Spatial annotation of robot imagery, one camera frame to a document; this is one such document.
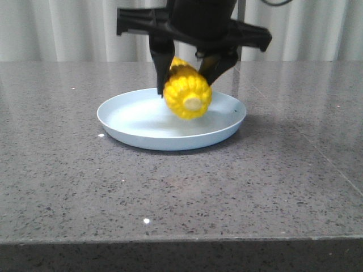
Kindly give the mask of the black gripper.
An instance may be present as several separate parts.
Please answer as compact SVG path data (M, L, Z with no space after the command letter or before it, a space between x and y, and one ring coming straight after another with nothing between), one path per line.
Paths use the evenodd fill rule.
M175 41L196 48L202 58L199 74L212 85L235 66L240 46L264 52L272 41L271 33L231 18L235 1L168 1L160 8L118 8L117 34L147 35L157 74L157 94L163 97Z

